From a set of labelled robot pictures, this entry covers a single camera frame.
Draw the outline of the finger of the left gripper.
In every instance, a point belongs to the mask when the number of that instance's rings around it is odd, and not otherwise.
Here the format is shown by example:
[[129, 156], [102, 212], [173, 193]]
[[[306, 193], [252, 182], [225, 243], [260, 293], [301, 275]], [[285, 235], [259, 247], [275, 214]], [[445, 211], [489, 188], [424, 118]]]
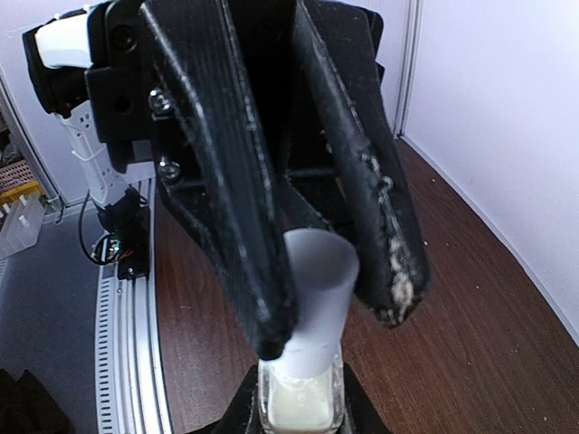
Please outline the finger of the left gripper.
[[303, 68], [356, 231], [358, 298], [385, 326], [421, 303], [429, 264], [389, 128], [366, 11], [296, 4], [293, 50]]

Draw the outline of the pink plastic basket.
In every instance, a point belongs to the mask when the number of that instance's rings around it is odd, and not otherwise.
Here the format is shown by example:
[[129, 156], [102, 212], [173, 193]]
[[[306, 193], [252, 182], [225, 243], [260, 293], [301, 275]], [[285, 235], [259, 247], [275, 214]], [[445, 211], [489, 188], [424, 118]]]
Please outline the pink plastic basket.
[[33, 172], [27, 162], [22, 159], [16, 163], [3, 166], [0, 169], [1, 193], [35, 181]]

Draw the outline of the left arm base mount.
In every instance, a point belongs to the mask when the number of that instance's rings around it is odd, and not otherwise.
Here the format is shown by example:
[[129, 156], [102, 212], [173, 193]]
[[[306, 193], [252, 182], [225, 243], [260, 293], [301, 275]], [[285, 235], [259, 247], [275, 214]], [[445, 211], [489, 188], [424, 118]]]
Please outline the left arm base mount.
[[89, 201], [95, 203], [90, 197], [90, 190], [85, 194], [78, 220], [78, 238], [85, 258], [97, 266], [118, 264], [119, 280], [148, 277], [148, 200], [129, 186], [119, 201], [104, 208], [95, 205], [100, 225], [106, 234], [96, 242], [93, 250], [87, 249], [83, 237], [83, 218]]

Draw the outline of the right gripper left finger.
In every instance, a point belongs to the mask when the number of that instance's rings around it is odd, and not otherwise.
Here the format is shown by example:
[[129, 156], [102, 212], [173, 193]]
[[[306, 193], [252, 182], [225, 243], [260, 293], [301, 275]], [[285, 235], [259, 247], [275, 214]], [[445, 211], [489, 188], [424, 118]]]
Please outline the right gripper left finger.
[[245, 375], [241, 385], [223, 416], [212, 428], [214, 434], [262, 433], [259, 414], [259, 371], [254, 364]]

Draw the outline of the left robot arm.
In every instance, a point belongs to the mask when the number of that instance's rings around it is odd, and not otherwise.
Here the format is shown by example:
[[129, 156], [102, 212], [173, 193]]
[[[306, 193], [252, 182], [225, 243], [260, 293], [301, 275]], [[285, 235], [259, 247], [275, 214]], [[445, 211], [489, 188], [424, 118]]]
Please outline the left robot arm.
[[263, 360], [297, 328], [286, 222], [356, 247], [356, 296], [402, 324], [429, 287], [384, 112], [378, 12], [336, 1], [105, 1], [23, 35], [117, 257], [141, 261], [144, 202], [119, 175], [150, 144], [166, 209], [204, 251]]

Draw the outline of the white nail polish cap brush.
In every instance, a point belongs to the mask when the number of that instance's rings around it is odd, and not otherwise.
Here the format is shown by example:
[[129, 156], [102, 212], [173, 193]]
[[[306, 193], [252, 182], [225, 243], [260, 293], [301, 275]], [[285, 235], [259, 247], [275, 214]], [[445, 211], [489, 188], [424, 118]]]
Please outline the white nail polish cap brush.
[[299, 319], [275, 365], [290, 378], [307, 379], [325, 372], [338, 354], [360, 261], [355, 247], [330, 231], [296, 229], [284, 240]]

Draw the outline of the yellow plastic bin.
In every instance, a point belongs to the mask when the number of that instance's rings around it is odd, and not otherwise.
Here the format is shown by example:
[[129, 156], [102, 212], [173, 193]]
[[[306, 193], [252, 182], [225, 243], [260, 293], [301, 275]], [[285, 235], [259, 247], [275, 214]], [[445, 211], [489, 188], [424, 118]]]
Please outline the yellow plastic bin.
[[23, 184], [14, 187], [4, 193], [1, 193], [1, 205], [4, 205], [5, 203], [6, 204], [14, 203], [19, 200], [19, 197], [21, 195], [28, 196], [33, 193], [38, 193], [40, 196], [45, 195], [45, 191], [37, 181]]

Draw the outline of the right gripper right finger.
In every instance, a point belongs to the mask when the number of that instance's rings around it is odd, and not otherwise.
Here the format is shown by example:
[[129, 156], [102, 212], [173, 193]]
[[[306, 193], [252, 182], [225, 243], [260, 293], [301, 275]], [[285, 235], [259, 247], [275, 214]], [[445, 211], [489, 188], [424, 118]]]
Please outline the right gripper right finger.
[[340, 434], [392, 434], [349, 364], [343, 367], [345, 412]]

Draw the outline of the white nail polish bottle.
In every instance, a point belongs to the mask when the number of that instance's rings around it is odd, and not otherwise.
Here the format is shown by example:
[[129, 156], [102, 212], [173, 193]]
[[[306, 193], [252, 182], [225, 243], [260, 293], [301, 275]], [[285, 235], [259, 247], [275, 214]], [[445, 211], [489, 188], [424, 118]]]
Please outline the white nail polish bottle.
[[315, 377], [297, 379], [258, 362], [257, 396], [265, 433], [336, 433], [345, 416], [342, 354]]

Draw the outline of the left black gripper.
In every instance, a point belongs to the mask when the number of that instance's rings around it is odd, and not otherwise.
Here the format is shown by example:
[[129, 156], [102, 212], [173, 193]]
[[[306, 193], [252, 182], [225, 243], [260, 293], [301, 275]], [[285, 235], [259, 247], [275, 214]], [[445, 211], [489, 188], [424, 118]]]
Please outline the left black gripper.
[[[113, 166], [150, 140], [165, 207], [203, 249], [257, 356], [297, 321], [280, 215], [355, 234], [303, 68], [299, 1], [114, 1], [89, 16], [85, 75]], [[376, 47], [382, 21], [366, 11]]]

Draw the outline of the clear plastic organiser tray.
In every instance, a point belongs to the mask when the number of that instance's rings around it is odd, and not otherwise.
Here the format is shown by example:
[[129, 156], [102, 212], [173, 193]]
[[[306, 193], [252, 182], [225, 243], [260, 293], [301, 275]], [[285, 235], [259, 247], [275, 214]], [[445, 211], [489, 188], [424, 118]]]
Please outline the clear plastic organiser tray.
[[11, 205], [1, 229], [1, 259], [29, 249], [37, 243], [44, 213], [38, 193], [21, 195]]

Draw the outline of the left aluminium corner post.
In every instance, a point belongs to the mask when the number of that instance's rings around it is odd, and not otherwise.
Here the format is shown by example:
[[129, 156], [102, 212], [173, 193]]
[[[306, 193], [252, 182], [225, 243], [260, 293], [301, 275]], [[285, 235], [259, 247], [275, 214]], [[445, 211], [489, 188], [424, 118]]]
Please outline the left aluminium corner post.
[[420, 41], [422, 6], [422, 0], [409, 1], [407, 6], [404, 27], [402, 67], [393, 128], [396, 137], [401, 137], [404, 134], [406, 119], [409, 113], [413, 90], [414, 69]]

